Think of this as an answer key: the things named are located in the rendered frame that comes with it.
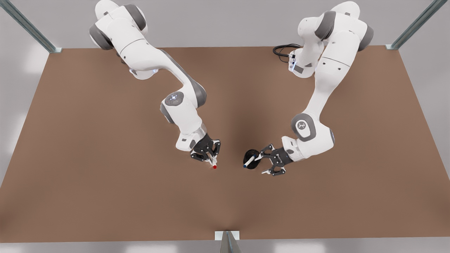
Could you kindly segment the white pen blue tip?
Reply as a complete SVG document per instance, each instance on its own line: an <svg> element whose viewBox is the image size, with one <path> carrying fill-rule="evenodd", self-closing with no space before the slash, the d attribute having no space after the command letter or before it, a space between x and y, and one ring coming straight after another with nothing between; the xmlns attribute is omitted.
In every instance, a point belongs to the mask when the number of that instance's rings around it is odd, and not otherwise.
<svg viewBox="0 0 450 253"><path fill-rule="evenodd" d="M259 157L259 154L244 155L243 167L247 168L247 169L255 169L261 162L260 160L257 160L258 157Z"/></svg>

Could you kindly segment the black mesh pen cup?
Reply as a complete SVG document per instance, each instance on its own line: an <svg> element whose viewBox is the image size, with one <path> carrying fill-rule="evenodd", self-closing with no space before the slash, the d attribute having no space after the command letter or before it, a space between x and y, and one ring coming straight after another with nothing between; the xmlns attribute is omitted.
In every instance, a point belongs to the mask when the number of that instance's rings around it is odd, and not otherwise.
<svg viewBox="0 0 450 253"><path fill-rule="evenodd" d="M261 160L257 158L260 156L260 152L254 149L246 151L243 158L243 167L247 169L255 169Z"/></svg>

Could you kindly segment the silver frame post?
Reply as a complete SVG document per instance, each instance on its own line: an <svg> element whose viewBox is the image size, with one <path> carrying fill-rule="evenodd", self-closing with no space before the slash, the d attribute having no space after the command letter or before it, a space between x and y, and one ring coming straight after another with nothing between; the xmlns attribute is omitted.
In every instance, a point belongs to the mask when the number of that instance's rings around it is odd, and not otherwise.
<svg viewBox="0 0 450 253"><path fill-rule="evenodd" d="M216 231L215 240L220 240L220 253L242 253L237 241L240 231Z"/></svg>
<svg viewBox="0 0 450 253"><path fill-rule="evenodd" d="M0 7L49 53L62 52L62 48L55 47L9 0L0 0Z"/></svg>
<svg viewBox="0 0 450 253"><path fill-rule="evenodd" d="M387 50L398 50L406 43L448 0L433 0L432 3L405 29L391 44L385 45Z"/></svg>

